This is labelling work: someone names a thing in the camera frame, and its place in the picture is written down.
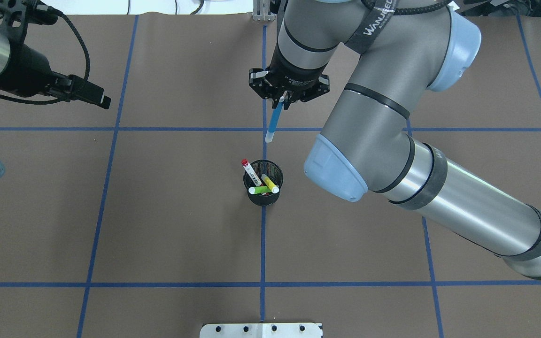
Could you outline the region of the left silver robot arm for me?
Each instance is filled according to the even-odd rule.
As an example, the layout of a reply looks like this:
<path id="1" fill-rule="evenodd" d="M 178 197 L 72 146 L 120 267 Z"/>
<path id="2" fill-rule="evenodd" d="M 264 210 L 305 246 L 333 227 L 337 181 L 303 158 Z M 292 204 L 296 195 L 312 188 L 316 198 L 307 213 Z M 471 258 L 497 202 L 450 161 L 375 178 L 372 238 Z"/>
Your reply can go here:
<path id="1" fill-rule="evenodd" d="M 23 41 L 13 41 L 0 30 L 0 99 L 25 105 L 52 105 L 78 100 L 109 109 L 111 98 L 88 81 L 90 57 L 86 49 L 85 75 L 65 75 L 51 69 L 49 60 Z"/>

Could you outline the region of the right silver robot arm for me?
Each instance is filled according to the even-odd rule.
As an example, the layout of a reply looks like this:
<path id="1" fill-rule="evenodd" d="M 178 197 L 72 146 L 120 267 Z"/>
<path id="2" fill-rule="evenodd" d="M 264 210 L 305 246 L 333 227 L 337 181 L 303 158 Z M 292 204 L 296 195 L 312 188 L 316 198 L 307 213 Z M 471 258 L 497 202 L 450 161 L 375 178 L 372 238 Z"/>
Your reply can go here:
<path id="1" fill-rule="evenodd" d="M 541 210 L 505 194 L 403 132 L 427 90 L 451 87 L 479 51 L 479 28 L 448 0 L 271 0 L 277 44 L 250 87 L 273 107 L 329 91 L 340 44 L 358 64 L 303 169 L 324 190 L 359 201 L 373 191 L 541 281 Z"/>

